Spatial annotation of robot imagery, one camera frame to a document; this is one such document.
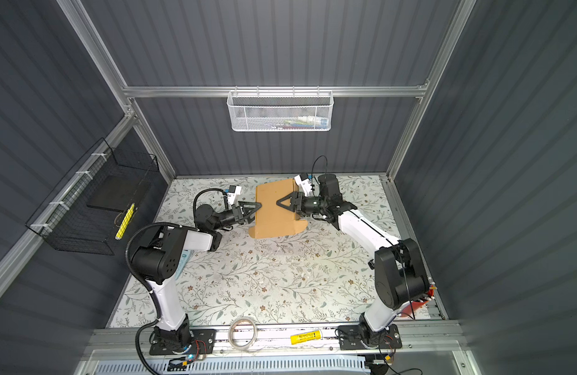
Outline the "brown cardboard box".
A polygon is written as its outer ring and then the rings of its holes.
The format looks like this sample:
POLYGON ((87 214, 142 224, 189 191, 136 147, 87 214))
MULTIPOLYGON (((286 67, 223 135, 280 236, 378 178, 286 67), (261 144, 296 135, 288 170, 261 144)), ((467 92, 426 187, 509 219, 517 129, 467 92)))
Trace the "brown cardboard box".
POLYGON ((297 192, 293 179, 285 179, 256 187, 256 202, 262 207, 255 215, 255 225, 249 228, 254 239, 279 238, 300 234, 307 229, 308 221, 299 219, 295 212, 277 205, 277 200, 297 192))

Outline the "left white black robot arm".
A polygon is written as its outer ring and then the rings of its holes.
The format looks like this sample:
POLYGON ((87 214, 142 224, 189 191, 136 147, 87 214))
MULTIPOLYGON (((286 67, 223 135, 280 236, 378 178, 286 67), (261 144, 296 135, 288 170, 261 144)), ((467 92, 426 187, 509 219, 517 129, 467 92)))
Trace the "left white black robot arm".
POLYGON ((149 293, 156 309, 153 328, 158 343, 176 352, 192 345, 188 315, 180 304, 175 274, 184 252, 206 253, 217 250, 222 230, 252 223, 262 208, 258 202, 239 201, 224 212, 202 204, 194 212, 196 226, 151 223, 139 229, 127 243, 124 257, 132 276, 149 293))

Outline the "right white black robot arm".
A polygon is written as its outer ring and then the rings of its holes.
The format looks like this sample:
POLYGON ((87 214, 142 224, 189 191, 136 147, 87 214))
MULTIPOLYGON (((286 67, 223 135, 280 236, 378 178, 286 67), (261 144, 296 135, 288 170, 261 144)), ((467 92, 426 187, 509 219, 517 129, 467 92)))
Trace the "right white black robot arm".
POLYGON ((277 206, 300 218, 330 223, 371 255, 368 267, 374 272, 376 296, 361 314, 355 337, 368 347, 380 346, 396 318, 416 319, 416 311, 434 297, 418 243, 388 234, 367 219, 355 204, 343 198, 334 174, 319 176, 318 195, 305 173, 296 176, 295 182, 297 190, 279 198, 277 206))

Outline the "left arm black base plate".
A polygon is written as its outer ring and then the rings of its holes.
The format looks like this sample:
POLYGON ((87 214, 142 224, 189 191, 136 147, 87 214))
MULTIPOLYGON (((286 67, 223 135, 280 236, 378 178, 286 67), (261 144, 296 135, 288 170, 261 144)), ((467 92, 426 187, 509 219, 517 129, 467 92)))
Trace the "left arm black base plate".
POLYGON ((208 355, 216 341, 214 329, 165 331, 156 327, 149 336, 151 356, 208 355))

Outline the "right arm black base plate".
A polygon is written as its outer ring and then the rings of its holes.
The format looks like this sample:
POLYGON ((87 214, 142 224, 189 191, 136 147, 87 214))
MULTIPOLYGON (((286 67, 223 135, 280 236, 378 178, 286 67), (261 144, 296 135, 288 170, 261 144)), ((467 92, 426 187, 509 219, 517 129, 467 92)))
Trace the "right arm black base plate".
POLYGON ((367 331, 363 325, 341 325, 335 329, 341 350, 396 350, 402 348, 399 328, 392 324, 378 331, 367 331))

